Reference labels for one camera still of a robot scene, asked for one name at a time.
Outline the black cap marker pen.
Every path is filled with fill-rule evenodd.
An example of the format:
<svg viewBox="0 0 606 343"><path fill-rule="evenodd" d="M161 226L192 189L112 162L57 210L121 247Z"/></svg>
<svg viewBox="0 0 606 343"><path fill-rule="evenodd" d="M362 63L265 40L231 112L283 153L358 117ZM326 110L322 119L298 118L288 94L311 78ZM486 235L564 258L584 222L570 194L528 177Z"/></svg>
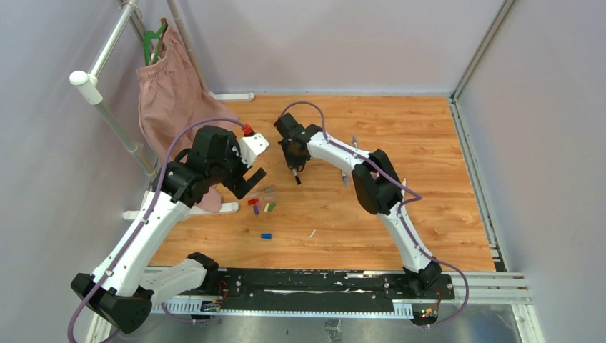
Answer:
<svg viewBox="0 0 606 343"><path fill-rule="evenodd" d="M297 185L302 184L301 179L299 178L298 171L296 169L292 169L292 173L294 175L295 182L297 183Z"/></svg>

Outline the purple cap marker pen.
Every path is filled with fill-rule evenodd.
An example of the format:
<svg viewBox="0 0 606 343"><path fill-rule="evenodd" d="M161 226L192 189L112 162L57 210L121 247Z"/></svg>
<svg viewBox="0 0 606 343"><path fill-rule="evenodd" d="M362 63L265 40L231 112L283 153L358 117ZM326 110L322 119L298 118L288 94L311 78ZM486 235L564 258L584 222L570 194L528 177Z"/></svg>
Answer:
<svg viewBox="0 0 606 343"><path fill-rule="evenodd" d="M346 187L348 187L349 186L349 181L348 181L347 175L343 171L341 172L341 175L342 175L342 181L344 182L344 185Z"/></svg>

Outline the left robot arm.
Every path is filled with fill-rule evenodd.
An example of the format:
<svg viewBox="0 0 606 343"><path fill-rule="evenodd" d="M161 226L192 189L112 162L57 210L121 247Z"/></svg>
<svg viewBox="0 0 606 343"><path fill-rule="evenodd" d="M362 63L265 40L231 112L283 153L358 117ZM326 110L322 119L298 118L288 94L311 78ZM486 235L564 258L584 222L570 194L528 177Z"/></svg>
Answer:
<svg viewBox="0 0 606 343"><path fill-rule="evenodd" d="M242 199L266 176L259 168L250 178L244 177L269 142L248 125L242 131L244 136L238 139L230 130L204 125L197 129L191 147L167 154L126 234L92 273L78 273L71 282L82 300L78 313L88 307L118 332L130 334L143 325L153 307L182 292L195 289L210 295L226 290L219 281L217 262L200 252L154 277L144 271L168 233L212 187L221 184Z"/></svg>

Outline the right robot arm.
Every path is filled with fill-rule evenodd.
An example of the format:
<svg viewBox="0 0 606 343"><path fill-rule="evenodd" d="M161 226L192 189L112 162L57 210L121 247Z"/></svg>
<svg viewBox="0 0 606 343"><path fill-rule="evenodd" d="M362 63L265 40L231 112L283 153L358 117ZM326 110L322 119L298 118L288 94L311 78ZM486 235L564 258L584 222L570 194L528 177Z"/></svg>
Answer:
<svg viewBox="0 0 606 343"><path fill-rule="evenodd" d="M382 221L396 244L411 294L423 299L433 293L442 268L422 243L405 210L407 188L387 154L347 145L320 126L302 126L289 113L281 115L274 127L282 138L279 145L296 183L301 183L299 173L311 159L325 161L347 174L360 206Z"/></svg>

